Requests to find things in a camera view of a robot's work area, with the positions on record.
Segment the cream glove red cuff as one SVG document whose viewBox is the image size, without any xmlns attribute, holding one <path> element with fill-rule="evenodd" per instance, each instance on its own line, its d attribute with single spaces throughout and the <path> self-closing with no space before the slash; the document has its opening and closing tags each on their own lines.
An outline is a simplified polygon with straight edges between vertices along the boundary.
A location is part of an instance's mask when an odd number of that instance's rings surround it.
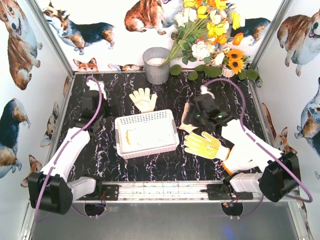
<svg viewBox="0 0 320 240">
<path fill-rule="evenodd" d="M 184 105 L 184 109 L 181 117 L 181 124 L 178 127 L 179 130 L 184 131 L 188 134 L 192 133 L 193 130 L 197 129 L 196 126 L 188 123 L 187 115 L 188 115 L 189 108 L 190 108 L 190 104 L 186 102 Z"/>
</svg>

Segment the yellow dotted work glove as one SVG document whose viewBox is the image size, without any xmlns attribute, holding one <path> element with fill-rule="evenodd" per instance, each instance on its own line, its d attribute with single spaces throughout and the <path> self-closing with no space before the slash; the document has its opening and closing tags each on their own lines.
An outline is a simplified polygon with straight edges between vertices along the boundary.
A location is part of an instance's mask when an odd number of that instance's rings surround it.
<svg viewBox="0 0 320 240">
<path fill-rule="evenodd" d="M 184 151 L 205 159 L 226 160 L 230 154 L 230 149 L 221 144 L 221 142 L 203 131 L 201 135 L 191 132 L 184 137 Z"/>
</svg>

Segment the white perforated storage basket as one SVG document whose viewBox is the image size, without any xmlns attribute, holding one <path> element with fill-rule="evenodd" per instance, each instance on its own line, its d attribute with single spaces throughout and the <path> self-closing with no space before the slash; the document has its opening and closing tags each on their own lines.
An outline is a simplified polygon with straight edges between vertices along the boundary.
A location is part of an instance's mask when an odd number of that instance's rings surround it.
<svg viewBox="0 0 320 240">
<path fill-rule="evenodd" d="M 114 124 L 117 154 L 125 160 L 175 151 L 180 144 L 170 109 L 118 117 Z"/>
</svg>

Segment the blue dotted work glove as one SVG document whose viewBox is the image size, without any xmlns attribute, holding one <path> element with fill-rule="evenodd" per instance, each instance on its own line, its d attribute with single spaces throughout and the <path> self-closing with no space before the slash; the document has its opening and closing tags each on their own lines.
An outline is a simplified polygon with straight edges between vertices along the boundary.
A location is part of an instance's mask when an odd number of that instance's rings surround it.
<svg viewBox="0 0 320 240">
<path fill-rule="evenodd" d="M 162 146 L 175 141 L 170 130 L 144 124 L 127 130 L 125 139 L 129 145 L 141 147 Z"/>
</svg>

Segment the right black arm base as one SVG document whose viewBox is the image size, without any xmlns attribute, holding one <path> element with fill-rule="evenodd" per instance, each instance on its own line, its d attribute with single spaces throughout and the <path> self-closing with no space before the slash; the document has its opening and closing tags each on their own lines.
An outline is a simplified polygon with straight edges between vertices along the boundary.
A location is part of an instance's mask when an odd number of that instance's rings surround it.
<svg viewBox="0 0 320 240">
<path fill-rule="evenodd" d="M 214 200 L 232 200 L 238 198 L 239 200 L 252 200 L 253 194 L 250 192 L 235 192 L 230 187 L 224 184 L 207 184 L 206 192 L 208 199 Z"/>
</svg>

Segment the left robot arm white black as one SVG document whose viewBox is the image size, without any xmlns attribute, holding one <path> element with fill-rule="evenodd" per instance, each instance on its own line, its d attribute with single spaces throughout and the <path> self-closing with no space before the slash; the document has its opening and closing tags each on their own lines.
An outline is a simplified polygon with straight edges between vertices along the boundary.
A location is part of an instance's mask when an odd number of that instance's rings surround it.
<svg viewBox="0 0 320 240">
<path fill-rule="evenodd" d="M 80 109 L 67 131 L 66 137 L 48 163 L 28 177 L 31 207 L 35 212 L 47 211 L 64 215 L 80 198 L 96 199 L 102 195 L 102 181 L 94 176 L 82 176 L 72 182 L 68 176 L 83 148 L 100 129 L 103 119 L 113 114 L 103 94 L 102 83 L 92 75 L 91 83 L 82 98 Z"/>
</svg>

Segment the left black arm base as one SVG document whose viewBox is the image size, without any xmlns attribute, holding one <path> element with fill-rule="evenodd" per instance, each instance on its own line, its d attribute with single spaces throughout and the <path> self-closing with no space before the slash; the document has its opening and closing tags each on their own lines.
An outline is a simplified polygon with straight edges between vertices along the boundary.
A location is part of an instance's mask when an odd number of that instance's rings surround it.
<svg viewBox="0 0 320 240">
<path fill-rule="evenodd" d="M 118 184 L 102 184 L 99 189 L 93 193 L 87 194 L 79 198 L 79 201 L 117 201 L 119 197 Z"/>
</svg>

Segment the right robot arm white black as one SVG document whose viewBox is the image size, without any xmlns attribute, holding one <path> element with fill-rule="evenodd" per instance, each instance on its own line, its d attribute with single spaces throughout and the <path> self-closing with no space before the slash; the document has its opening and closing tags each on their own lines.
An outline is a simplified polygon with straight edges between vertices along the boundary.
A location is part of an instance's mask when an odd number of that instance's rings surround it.
<svg viewBox="0 0 320 240">
<path fill-rule="evenodd" d="M 295 153 L 287 153 L 269 145 L 246 128 L 239 118 L 221 111 L 214 94 L 205 85 L 200 95 L 188 104 L 184 123 L 195 128 L 208 128 L 233 144 L 231 148 L 211 134 L 189 133 L 184 138 L 185 152 L 205 159 L 219 159 L 230 175 L 226 181 L 236 193 L 264 195 L 278 202 L 298 187 L 299 160 Z"/>
</svg>

